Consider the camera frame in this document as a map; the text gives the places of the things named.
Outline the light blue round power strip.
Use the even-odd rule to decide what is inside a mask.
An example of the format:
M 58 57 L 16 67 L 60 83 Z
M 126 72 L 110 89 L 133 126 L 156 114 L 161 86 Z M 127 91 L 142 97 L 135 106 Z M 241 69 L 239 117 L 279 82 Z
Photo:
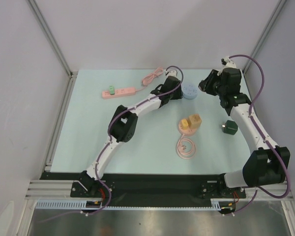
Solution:
M 185 99 L 193 100 L 198 96 L 198 88 L 193 83 L 182 83 L 181 90 Z

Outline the beige cube socket adapter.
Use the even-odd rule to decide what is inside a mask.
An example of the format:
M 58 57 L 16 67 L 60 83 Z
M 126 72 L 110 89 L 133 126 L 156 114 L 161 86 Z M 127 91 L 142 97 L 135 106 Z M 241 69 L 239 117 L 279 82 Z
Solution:
M 202 119 L 199 114 L 192 114 L 188 117 L 188 125 L 190 129 L 197 129 L 201 124 Z

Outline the pink round power strip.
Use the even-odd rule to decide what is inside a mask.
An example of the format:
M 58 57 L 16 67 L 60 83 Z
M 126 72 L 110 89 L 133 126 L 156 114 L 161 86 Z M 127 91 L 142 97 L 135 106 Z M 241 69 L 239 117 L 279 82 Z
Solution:
M 195 143 L 190 139 L 197 130 L 199 129 L 190 129 L 182 130 L 180 121 L 178 123 L 178 131 L 180 132 L 180 138 L 176 144 L 176 153 L 181 159 L 189 160 L 194 157 L 196 154 L 197 148 Z

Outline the dark green cube socket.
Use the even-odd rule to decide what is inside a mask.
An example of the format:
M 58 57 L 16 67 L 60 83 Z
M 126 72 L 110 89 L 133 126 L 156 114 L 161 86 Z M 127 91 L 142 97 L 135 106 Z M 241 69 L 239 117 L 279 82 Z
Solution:
M 222 131 L 223 131 L 225 134 L 235 135 L 236 132 L 238 131 L 238 125 L 237 125 L 233 120 L 227 120 L 227 121 L 222 125 Z

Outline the light green USB charger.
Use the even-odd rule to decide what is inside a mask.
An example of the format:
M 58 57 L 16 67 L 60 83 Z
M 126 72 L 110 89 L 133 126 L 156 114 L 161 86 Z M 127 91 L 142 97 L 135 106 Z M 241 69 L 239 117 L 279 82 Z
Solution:
M 115 88 L 113 86 L 109 86 L 109 94 L 114 95 L 115 94 Z

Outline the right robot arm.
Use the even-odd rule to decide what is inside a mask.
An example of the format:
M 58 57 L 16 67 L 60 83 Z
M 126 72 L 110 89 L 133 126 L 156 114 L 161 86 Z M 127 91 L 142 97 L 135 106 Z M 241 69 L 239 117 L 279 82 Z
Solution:
M 243 73 L 233 58 L 222 58 L 222 69 L 213 69 L 199 83 L 200 91 L 219 97 L 221 107 L 237 124 L 250 151 L 242 169 L 221 175 L 217 192 L 229 197 L 235 188 L 258 188 L 273 198 L 283 199 L 291 191 L 290 151 L 279 146 L 262 126 L 254 110 L 256 99 L 249 99 L 240 91 Z

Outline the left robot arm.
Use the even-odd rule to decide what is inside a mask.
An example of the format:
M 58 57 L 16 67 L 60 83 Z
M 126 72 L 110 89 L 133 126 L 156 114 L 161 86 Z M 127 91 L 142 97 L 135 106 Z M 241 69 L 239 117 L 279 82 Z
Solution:
M 80 173 L 75 187 L 77 190 L 88 197 L 96 195 L 99 188 L 104 186 L 101 178 L 114 152 L 133 138 L 139 117 L 160 109 L 171 100 L 182 99 L 182 70 L 177 66 L 169 66 L 164 73 L 165 82 L 159 84 L 145 99 L 129 107 L 117 107 L 108 126 L 107 141 L 98 157 Z

